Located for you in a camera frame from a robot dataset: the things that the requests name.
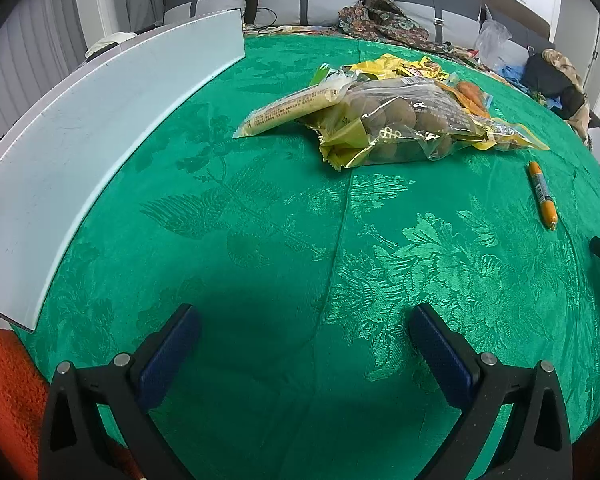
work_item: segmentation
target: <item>blue gripper pad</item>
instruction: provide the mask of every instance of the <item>blue gripper pad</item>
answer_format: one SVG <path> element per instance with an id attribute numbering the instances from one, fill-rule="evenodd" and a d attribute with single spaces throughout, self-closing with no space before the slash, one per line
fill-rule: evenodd
<path id="1" fill-rule="evenodd" d="M 189 307 L 140 373 L 136 400 L 143 412 L 160 406 L 180 365 L 199 337 L 200 314 Z"/>
<path id="2" fill-rule="evenodd" d="M 452 334 L 446 325 L 444 329 Z M 424 357 L 445 395 L 446 402 L 461 410 L 468 408 L 474 399 L 472 374 L 422 305 L 416 306 L 411 313 L 409 332 L 414 346 Z"/>

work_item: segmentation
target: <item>orange tube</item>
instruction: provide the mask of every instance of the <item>orange tube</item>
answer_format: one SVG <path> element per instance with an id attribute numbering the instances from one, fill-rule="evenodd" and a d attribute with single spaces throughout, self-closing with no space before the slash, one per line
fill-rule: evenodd
<path id="1" fill-rule="evenodd" d="M 544 174 L 538 163 L 531 161 L 528 166 L 529 177 L 531 178 L 531 184 L 538 200 L 538 207 L 540 209 L 540 216 L 542 217 L 542 223 L 555 231 L 555 226 L 558 223 L 558 212 L 555 210 L 554 199 L 549 194 L 549 188 L 547 187 Z"/>

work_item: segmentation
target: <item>green fabric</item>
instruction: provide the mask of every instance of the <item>green fabric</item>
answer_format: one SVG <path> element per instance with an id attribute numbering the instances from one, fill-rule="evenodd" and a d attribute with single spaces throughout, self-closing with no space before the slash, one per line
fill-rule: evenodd
<path id="1" fill-rule="evenodd" d="M 549 152 L 478 152 L 337 173 L 315 134 L 286 124 L 232 140 L 254 108 L 305 86 L 323 62 L 391 52 L 341 38 L 246 41 L 131 156 L 85 218 L 38 329 L 42 373 L 133 351 L 181 302 L 202 338 L 158 428 L 200 480 L 413 478 L 459 412 L 403 330 L 429 301 L 477 351 L 557 369 L 572 439 L 600 414 L 600 167 L 556 115 L 437 59 L 494 95 Z M 540 223 L 539 162 L 560 222 Z M 486 468 L 506 410 L 474 468 Z M 115 432 L 114 424 L 107 427 Z"/>

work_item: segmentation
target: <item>white board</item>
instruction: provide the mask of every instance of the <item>white board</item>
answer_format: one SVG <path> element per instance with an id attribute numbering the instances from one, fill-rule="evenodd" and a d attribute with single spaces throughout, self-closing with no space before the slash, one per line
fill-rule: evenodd
<path id="1" fill-rule="evenodd" d="M 64 252 L 120 166 L 244 57 L 239 10 L 141 34 L 56 85 L 0 142 L 0 316 L 35 329 Z"/>

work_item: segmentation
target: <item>red object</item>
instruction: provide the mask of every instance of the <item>red object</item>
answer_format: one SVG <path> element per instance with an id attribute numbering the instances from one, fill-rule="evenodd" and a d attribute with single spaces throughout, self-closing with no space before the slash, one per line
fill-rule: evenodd
<path id="1" fill-rule="evenodd" d="M 0 330 L 0 449 L 22 480 L 38 480 L 38 444 L 48 383 L 11 330 Z M 119 466 L 142 478 L 131 454 L 109 446 Z"/>

